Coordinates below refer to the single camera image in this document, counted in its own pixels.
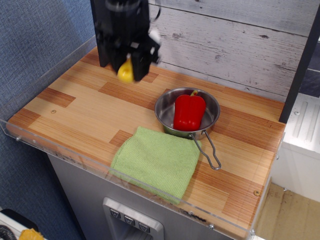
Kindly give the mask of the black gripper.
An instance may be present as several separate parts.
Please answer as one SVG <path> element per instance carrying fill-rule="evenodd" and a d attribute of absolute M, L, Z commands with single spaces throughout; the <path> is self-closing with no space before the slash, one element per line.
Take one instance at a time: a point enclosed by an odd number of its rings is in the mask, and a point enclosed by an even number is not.
<path fill-rule="evenodd" d="M 117 73 L 127 60 L 127 54 L 132 43 L 140 44 L 142 49 L 149 49 L 150 33 L 149 2 L 147 0 L 116 0 L 115 12 L 115 41 L 114 46 L 107 47 L 107 55 L 113 70 Z M 150 70 L 152 63 L 159 62 L 157 49 L 134 51 L 131 54 L 133 77 L 136 82 L 141 81 Z"/>

